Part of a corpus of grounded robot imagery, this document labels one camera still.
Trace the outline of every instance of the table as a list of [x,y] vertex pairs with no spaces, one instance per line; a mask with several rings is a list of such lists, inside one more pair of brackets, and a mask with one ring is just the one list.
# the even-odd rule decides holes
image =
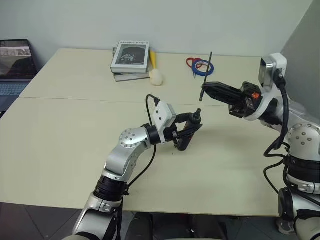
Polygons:
[[[198,106],[173,107],[184,113]],[[159,146],[123,209],[277,216],[278,197],[263,168],[278,159],[264,158],[263,152],[279,134],[230,116],[226,106],[200,107],[203,127],[189,148]],[[82,208],[120,133],[147,122],[140,102],[18,98],[0,120],[0,202]],[[152,152],[141,155],[132,177]],[[284,186],[282,167],[269,176],[277,188]]]
[[[204,77],[193,78],[186,65],[191,56],[158,53],[157,67],[164,75],[164,84],[153,86],[149,79],[115,82],[110,71],[111,51],[62,48],[20,96],[143,103],[147,94],[153,94],[171,104],[225,106],[208,96],[199,102]],[[259,83],[259,57],[212,56],[212,63],[215,70],[208,82],[223,82],[235,88],[240,88],[244,81]]]

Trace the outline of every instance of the white book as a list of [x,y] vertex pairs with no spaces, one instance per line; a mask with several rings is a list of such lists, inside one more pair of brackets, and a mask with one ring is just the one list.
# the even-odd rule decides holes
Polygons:
[[148,58],[148,41],[119,41],[110,68],[114,74],[146,73]]

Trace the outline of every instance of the yellow object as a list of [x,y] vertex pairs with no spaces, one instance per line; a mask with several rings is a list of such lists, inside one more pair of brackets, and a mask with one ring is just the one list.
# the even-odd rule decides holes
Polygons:
[[151,64],[152,64],[152,67],[154,69],[156,69],[156,52],[155,51],[152,51],[150,49],[150,54],[149,54],[149,58],[150,58],[150,61],[151,61]]

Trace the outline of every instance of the floor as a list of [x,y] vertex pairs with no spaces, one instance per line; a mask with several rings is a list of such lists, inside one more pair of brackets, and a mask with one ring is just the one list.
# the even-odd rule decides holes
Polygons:
[[[0,240],[62,240],[69,236],[80,214],[79,209],[53,208],[0,203]],[[121,229],[125,238],[134,217],[123,213]],[[274,217],[218,216],[226,225],[230,240],[297,240],[280,234]]]

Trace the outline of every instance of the silver robotic arm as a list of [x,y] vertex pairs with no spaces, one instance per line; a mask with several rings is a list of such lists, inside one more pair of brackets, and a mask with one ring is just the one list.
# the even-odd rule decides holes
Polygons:
[[[195,113],[176,115],[170,104],[152,95],[147,96],[146,102],[148,97],[152,97],[156,104],[153,113],[155,125],[145,124],[121,133],[117,146],[106,159],[95,190],[90,194],[77,219],[73,235],[64,240],[112,240],[116,232],[116,239],[121,240],[119,233],[123,196],[128,195],[129,186],[137,179],[127,184],[139,156],[152,145],[170,141],[174,142],[178,150],[184,151],[195,132],[201,128],[201,109]],[[176,124],[184,122],[186,122],[184,129],[178,131]]]
[[288,142],[283,181],[278,192],[279,215],[294,221],[301,240],[320,240],[320,124],[305,108],[288,100],[285,91],[287,60],[280,53],[261,59],[261,87],[244,82],[241,89],[220,82],[208,82],[202,89],[213,99],[229,104],[229,113],[248,121],[260,120],[280,132],[280,137],[264,153]]

